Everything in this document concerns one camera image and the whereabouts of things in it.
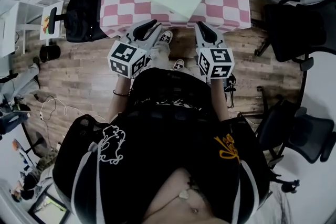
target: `leg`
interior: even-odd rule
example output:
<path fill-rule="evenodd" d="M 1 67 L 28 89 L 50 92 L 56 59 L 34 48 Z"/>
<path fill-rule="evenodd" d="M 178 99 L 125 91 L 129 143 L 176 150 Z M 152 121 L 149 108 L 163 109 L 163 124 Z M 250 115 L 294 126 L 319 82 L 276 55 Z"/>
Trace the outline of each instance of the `leg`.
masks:
<path fill-rule="evenodd" d="M 35 79 L 30 80 L 26 85 L 22 87 L 22 89 L 17 93 L 17 96 L 24 97 L 31 92 L 37 91 L 39 89 L 39 85 Z"/>
<path fill-rule="evenodd" d="M 37 64 L 33 64 L 25 72 L 20 73 L 15 79 L 7 81 L 1 88 L 1 93 L 7 101 L 17 96 L 18 92 L 39 73 Z"/>
<path fill-rule="evenodd" d="M 53 148 L 45 157 L 42 157 L 38 161 L 36 167 L 30 172 L 38 182 L 40 181 L 42 172 L 56 162 L 57 155 L 58 151 Z"/>
<path fill-rule="evenodd" d="M 268 48 L 268 46 L 271 45 L 271 41 L 269 39 L 266 39 L 261 50 L 255 50 L 254 55 L 255 56 L 261 56 L 265 52 L 265 50 Z"/>
<path fill-rule="evenodd" d="M 171 31 L 164 32 L 159 41 L 151 49 L 151 60 L 148 64 L 142 69 L 142 71 L 156 67 L 160 69 L 170 69 L 169 67 L 169 54 L 170 47 L 169 43 L 173 38 L 173 33 Z"/>
<path fill-rule="evenodd" d="M 152 48 L 151 60 L 149 65 L 161 69 L 169 69 L 169 44 L 165 41 L 158 41 Z"/>

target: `white stripe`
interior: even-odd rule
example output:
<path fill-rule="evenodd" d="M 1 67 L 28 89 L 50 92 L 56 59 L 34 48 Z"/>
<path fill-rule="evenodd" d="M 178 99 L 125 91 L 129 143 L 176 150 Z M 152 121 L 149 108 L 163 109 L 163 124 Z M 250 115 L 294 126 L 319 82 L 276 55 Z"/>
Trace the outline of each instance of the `white stripe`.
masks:
<path fill-rule="evenodd" d="M 255 181 L 255 179 L 254 179 L 253 173 L 252 173 L 250 167 L 248 166 L 248 164 L 247 164 L 245 161 L 243 161 L 243 160 L 241 160 L 240 162 L 241 162 L 243 168 L 245 169 L 245 171 L 246 171 L 246 173 L 247 173 L 247 175 L 248 175 L 248 177 L 249 177 L 249 179 L 250 179 L 250 181 L 251 181 L 252 189 L 253 189 L 253 193 L 254 193 L 254 205 L 253 205 L 252 213 L 251 213 L 251 215 L 249 216 L 249 218 L 250 218 L 251 216 L 253 216 L 253 215 L 255 214 L 255 212 L 256 212 L 256 211 L 258 210 L 258 208 L 259 208 L 259 192 L 258 192 L 258 186 L 257 186 L 257 183 L 256 183 L 256 181 Z"/>
<path fill-rule="evenodd" d="M 98 144 L 98 154 L 97 154 L 97 177 L 96 177 L 96 223 L 105 224 L 103 207 L 101 204 L 101 195 L 100 195 L 100 177 L 99 177 L 99 158 L 101 147 L 103 143 L 102 139 Z"/>
<path fill-rule="evenodd" d="M 238 223 L 239 209 L 240 209 L 240 180 L 239 180 L 239 184 L 238 184 L 238 190 L 237 190 L 235 202 L 233 204 L 231 224 L 237 224 Z"/>
<path fill-rule="evenodd" d="M 80 173 L 82 172 L 84 166 L 86 165 L 86 162 L 88 161 L 90 155 L 92 152 L 97 150 L 97 144 L 95 142 L 92 142 L 88 148 L 88 152 L 84 154 L 82 159 L 80 160 L 80 163 L 77 168 L 77 172 L 75 175 L 75 179 L 73 181 L 72 185 L 72 192 L 71 192 L 71 210 L 72 213 L 78 218 L 77 213 L 76 213 L 76 208 L 75 208 L 75 191 L 76 191 L 76 185 L 80 176 Z"/>
<path fill-rule="evenodd" d="M 90 155 L 91 155 L 92 151 L 88 151 L 85 153 L 85 155 L 82 157 L 82 159 L 80 160 L 77 172 L 76 172 L 76 176 L 75 176 L 75 180 L 73 181 L 73 185 L 72 185 L 72 193 L 71 193 L 71 209 L 72 209 L 72 213 L 77 216 L 76 213 L 76 208 L 75 208 L 75 190 L 76 190 L 76 185 L 80 176 L 80 173 L 83 170 L 83 167 L 86 165 L 86 162 L 88 161 Z"/>

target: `shoe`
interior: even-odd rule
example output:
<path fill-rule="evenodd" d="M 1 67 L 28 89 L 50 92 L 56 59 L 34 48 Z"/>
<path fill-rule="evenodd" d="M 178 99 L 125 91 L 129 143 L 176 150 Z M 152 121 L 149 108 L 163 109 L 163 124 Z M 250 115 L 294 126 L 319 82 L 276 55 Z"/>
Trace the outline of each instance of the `shoe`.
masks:
<path fill-rule="evenodd" d="M 13 112 L 15 111 L 30 112 L 31 111 L 30 107 L 27 106 L 26 104 L 15 104 L 14 106 L 12 106 L 12 110 Z"/>
<path fill-rule="evenodd" d="M 171 31 L 166 31 L 166 32 L 164 32 L 164 33 L 161 35 L 159 41 L 165 41 L 165 42 L 167 42 L 168 44 L 170 44 L 170 42 L 172 41 L 172 39 L 173 39 L 173 32 L 171 32 Z"/>
<path fill-rule="evenodd" d="M 173 70 L 184 68 L 184 61 L 182 59 L 179 59 L 175 62 Z"/>
<path fill-rule="evenodd" d="M 33 63 L 35 63 L 38 66 L 38 70 L 40 70 L 40 59 L 37 56 L 33 58 Z"/>

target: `pants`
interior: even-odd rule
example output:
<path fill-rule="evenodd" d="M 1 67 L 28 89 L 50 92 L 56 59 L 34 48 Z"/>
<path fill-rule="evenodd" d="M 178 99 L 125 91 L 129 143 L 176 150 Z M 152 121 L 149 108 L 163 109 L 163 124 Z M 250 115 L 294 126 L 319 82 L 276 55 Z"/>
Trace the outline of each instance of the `pants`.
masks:
<path fill-rule="evenodd" d="M 16 126 L 28 120 L 27 112 L 12 112 L 0 118 L 0 134 L 9 133 Z"/>
<path fill-rule="evenodd" d="M 170 54 L 170 48 L 167 42 L 165 41 L 156 42 L 156 44 L 151 49 L 151 60 L 141 70 L 141 72 L 153 67 L 170 70 L 172 66 L 170 66 L 169 63 L 169 54 Z M 177 71 L 192 75 L 187 68 L 177 69 Z"/>
<path fill-rule="evenodd" d="M 38 83 L 34 77 L 39 73 L 38 66 L 34 63 L 25 72 L 20 73 L 16 78 L 0 84 L 0 97 L 9 102 L 14 97 L 24 97 L 25 95 L 37 91 Z"/>
<path fill-rule="evenodd" d="M 35 177 L 36 182 L 40 181 L 42 172 L 56 162 L 57 155 L 58 150 L 53 148 L 45 157 L 42 157 L 38 161 L 36 167 L 30 172 L 30 174 Z"/>

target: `white outline drawing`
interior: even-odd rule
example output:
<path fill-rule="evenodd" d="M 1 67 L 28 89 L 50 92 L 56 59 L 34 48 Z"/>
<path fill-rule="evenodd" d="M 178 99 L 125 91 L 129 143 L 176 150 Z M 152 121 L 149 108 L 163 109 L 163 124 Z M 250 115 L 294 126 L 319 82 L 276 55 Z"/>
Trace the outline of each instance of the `white outline drawing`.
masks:
<path fill-rule="evenodd" d="M 113 131 L 113 135 L 112 136 L 108 136 L 107 134 L 105 134 L 105 130 L 112 127 L 113 129 L 116 129 Z M 115 125 L 110 125 L 108 127 L 106 127 L 104 130 L 103 130 L 103 135 L 104 135 L 104 138 L 102 139 L 102 141 L 99 143 L 100 144 L 100 152 L 106 150 L 109 146 L 110 146 L 110 142 L 109 140 L 113 137 L 116 137 L 116 138 L 119 138 L 119 135 L 120 134 L 123 135 L 123 137 L 118 141 L 118 148 L 115 150 L 115 159 L 105 159 L 106 158 L 106 155 L 102 154 L 99 156 L 99 160 L 102 161 L 102 162 L 109 162 L 110 164 L 118 164 L 119 161 L 121 161 L 124 156 L 123 155 L 118 155 L 118 150 L 121 148 L 121 144 L 125 141 L 125 137 L 126 137 L 126 134 L 123 130 L 120 130 L 118 126 L 115 126 Z"/>

